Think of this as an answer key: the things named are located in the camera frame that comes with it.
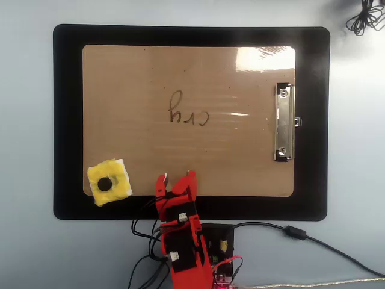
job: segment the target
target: black circle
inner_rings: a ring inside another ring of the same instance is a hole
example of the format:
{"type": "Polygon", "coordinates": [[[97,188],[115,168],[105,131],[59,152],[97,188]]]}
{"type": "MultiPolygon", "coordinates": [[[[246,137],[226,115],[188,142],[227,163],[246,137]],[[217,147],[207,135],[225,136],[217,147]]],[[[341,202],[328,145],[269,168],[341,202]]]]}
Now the black circle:
{"type": "Polygon", "coordinates": [[[105,176],[97,182],[97,187],[100,191],[109,191],[112,188],[112,182],[109,177],[105,176]]]}

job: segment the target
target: red wire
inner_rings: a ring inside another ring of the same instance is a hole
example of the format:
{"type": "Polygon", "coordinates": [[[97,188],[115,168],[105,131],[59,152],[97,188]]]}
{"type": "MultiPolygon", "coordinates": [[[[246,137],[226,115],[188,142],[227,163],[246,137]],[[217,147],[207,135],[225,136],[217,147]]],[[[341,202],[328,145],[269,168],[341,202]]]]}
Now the red wire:
{"type": "Polygon", "coordinates": [[[217,265],[215,265],[213,268],[212,268],[212,272],[214,273],[215,270],[219,267],[219,266],[222,266],[223,264],[226,264],[226,263],[230,263],[231,261],[234,261],[235,259],[242,259],[241,256],[234,256],[234,257],[231,257],[229,259],[226,259],[222,262],[219,262],[217,265]]]}

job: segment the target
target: clipboard clip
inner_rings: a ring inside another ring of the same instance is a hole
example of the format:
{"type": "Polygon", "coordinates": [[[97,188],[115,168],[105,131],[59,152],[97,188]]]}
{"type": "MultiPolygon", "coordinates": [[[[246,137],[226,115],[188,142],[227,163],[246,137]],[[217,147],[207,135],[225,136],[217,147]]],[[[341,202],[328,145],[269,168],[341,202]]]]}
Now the clipboard clip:
{"type": "Polygon", "coordinates": [[[294,131],[301,125],[302,119],[295,117],[295,86],[289,83],[277,83],[274,147],[276,161],[289,161],[294,158],[294,131]]]}

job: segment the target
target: cable ferrite bead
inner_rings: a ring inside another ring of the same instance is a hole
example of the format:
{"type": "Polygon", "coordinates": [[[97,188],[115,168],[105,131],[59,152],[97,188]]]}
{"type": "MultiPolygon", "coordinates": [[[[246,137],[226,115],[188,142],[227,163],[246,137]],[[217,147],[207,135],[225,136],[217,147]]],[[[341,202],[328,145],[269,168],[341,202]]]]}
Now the cable ferrite bead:
{"type": "Polygon", "coordinates": [[[298,229],[293,226],[287,226],[286,227],[286,235],[299,239],[299,240],[305,240],[306,239],[306,231],[298,229]]]}

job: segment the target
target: light blue table surface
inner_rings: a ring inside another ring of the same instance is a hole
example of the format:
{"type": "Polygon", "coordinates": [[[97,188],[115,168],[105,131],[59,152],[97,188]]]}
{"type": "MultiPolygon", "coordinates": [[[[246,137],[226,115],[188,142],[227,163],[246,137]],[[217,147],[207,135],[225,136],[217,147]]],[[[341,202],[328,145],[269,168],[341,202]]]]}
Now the light blue table surface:
{"type": "MultiPolygon", "coordinates": [[[[146,251],[129,221],[53,215],[52,31],[60,23],[328,28],[328,216],[290,224],[385,272],[385,29],[363,37],[346,31],[345,21],[359,11],[358,0],[0,1],[0,288],[123,289],[146,251]]],[[[372,277],[268,228],[235,235],[235,252],[244,256],[236,279],[242,284],[372,277]]],[[[153,267],[139,269],[135,287],[153,267]]],[[[171,280],[164,288],[172,288],[171,280]]]]}

